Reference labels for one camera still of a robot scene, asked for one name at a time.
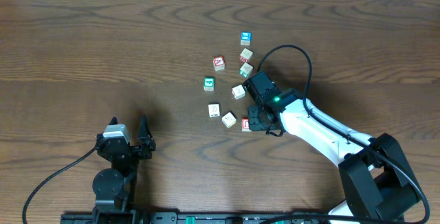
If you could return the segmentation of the red U wooden block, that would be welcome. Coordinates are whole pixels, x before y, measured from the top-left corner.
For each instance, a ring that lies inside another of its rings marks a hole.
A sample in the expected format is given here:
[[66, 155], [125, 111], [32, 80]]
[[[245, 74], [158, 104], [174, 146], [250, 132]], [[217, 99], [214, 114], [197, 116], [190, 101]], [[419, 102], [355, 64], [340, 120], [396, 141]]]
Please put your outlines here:
[[248, 118], [243, 118], [241, 120], [241, 130], [243, 132], [250, 132], [250, 123]]

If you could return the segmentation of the plain cream wooden block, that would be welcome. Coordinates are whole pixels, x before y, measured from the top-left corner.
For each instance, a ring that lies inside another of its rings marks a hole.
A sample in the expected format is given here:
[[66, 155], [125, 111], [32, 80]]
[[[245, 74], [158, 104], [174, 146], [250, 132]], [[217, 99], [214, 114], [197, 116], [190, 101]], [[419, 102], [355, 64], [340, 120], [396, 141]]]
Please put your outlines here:
[[237, 85], [232, 88], [232, 95], [235, 100], [243, 98], [245, 96], [245, 88], [243, 85]]

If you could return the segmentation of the cream block with yellow side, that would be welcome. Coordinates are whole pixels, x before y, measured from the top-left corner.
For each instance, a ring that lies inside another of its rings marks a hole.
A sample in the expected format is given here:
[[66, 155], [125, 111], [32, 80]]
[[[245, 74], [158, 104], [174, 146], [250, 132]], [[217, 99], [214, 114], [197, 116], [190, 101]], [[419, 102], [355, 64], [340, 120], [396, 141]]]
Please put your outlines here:
[[219, 117], [221, 114], [219, 104], [209, 104], [208, 105], [208, 115], [209, 117]]

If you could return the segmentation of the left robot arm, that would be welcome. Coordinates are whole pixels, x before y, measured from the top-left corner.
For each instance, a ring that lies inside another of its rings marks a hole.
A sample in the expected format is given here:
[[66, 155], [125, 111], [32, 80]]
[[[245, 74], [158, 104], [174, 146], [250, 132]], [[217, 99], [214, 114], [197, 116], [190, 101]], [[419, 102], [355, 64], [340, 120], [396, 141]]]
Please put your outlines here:
[[124, 124], [113, 117], [102, 133], [96, 136], [94, 148], [99, 156], [111, 163], [93, 179], [96, 209], [104, 213], [123, 213], [134, 198], [138, 164], [151, 159], [156, 149], [155, 140], [143, 115], [137, 135], [139, 145], [130, 144], [129, 132]]

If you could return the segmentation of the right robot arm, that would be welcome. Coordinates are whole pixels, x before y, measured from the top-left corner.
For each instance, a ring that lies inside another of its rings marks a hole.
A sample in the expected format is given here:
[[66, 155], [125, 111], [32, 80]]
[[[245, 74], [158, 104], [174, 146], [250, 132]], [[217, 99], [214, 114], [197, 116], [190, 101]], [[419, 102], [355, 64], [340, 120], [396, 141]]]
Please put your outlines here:
[[294, 90], [281, 91], [261, 71], [243, 86], [255, 104], [248, 108], [251, 131], [288, 133], [322, 153], [340, 172], [345, 200], [331, 215], [399, 221], [422, 200], [419, 184], [398, 141], [384, 133], [355, 131], [317, 109]]

